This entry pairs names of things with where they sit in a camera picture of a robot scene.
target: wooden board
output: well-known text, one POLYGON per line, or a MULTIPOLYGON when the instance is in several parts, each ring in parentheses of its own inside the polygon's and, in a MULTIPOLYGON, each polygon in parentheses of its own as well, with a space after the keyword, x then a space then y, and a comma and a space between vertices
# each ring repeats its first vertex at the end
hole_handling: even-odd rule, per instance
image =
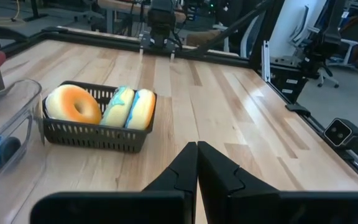
MULTIPOLYGON (((38 81, 44 97, 65 80, 158 94, 154 130, 138 154, 46 143, 45 174, 14 223, 27 223, 33 204, 53 192, 141 190, 199 140, 280 190, 358 191, 358 175, 252 70, 48 40, 1 71, 6 85, 38 81)), ((200 192, 197 200, 196 221, 206 223, 200 192)))
MULTIPOLYGON (((118 11, 131 11, 132 3, 123 2, 123 1, 115 1, 115 0, 99 0, 98 5, 101 8, 105 9, 115 9, 118 11)), ((144 6, 144 14, 147 15, 150 6, 144 6)), ((140 5, 135 4, 132 9, 132 13, 139 14, 140 13, 140 5)), ((182 12, 175 12, 175 17, 177 22, 183 22, 186 19, 186 15, 182 12)))

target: metal bracket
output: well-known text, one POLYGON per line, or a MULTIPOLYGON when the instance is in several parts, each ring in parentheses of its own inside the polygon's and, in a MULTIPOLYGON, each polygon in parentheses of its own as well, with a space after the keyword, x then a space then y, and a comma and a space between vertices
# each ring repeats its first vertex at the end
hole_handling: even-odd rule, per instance
POLYGON ((262 79, 265 82, 270 83, 270 53, 269 53, 269 42, 264 40, 262 46, 262 79))

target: orange donut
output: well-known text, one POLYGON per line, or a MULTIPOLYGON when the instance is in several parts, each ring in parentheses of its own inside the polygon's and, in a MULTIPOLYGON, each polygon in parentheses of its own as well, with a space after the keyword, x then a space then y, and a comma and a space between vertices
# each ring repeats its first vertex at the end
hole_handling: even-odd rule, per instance
POLYGON ((50 118, 88 124, 99 124, 102 113, 98 102, 76 85, 61 85, 45 100, 50 118))

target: donut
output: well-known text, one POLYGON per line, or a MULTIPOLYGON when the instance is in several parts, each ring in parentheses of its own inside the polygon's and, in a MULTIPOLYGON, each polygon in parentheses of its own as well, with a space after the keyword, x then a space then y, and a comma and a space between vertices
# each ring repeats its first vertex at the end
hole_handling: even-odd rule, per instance
POLYGON ((49 118, 79 123, 99 124, 102 113, 98 102, 76 85, 61 85, 45 100, 49 118))
POLYGON ((127 86, 120 86, 114 92, 103 118, 100 122, 102 125, 122 128, 131 109, 134 100, 134 91, 127 86))
POLYGON ((154 105, 155 95, 152 91, 146 89, 137 91, 125 128, 145 130, 152 119, 154 105))

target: black plastic basket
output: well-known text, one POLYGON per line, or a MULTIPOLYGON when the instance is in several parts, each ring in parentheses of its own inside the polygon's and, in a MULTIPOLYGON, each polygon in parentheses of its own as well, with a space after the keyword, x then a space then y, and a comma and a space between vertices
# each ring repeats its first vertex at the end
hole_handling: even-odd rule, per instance
MULTIPOLYGON (((76 85, 85 89, 98 102, 102 113, 107 108, 107 105, 117 88, 73 81, 65 81, 61 85, 65 84, 76 85)), ((142 149, 147 134, 153 130, 155 106, 149 127, 144 131, 139 131, 127 128, 113 128, 104 125, 51 119, 46 113, 45 99, 42 101, 44 133, 48 142, 53 144, 109 149, 121 152, 139 152, 142 149)))

